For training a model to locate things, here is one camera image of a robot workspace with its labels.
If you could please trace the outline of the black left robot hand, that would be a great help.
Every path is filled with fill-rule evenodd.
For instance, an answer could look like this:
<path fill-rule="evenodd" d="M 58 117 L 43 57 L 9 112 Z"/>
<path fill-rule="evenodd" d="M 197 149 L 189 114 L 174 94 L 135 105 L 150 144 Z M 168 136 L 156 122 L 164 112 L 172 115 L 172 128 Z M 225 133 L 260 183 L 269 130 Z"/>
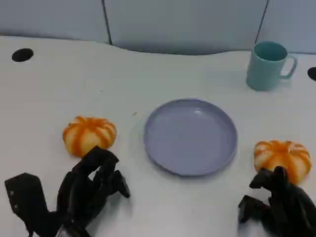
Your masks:
<path fill-rule="evenodd" d="M 116 169 L 118 162 L 111 151 L 95 146 L 66 174 L 57 196 L 57 213 L 62 219 L 57 236 L 89 236 L 86 228 L 100 214 L 109 196 L 120 193 L 130 197 L 126 180 Z"/>

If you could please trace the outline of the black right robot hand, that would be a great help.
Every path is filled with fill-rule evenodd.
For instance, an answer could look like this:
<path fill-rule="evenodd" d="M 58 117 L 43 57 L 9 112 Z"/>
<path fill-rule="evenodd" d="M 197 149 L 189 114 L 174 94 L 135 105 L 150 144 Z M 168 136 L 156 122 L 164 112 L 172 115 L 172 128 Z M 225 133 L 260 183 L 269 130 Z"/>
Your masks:
<path fill-rule="evenodd" d="M 289 181 L 287 171 L 276 166 L 273 171 L 261 168 L 249 187 L 271 192 L 269 204 L 244 195 L 238 205 L 238 223 L 260 222 L 274 237 L 314 237 L 316 206 L 306 192 Z"/>

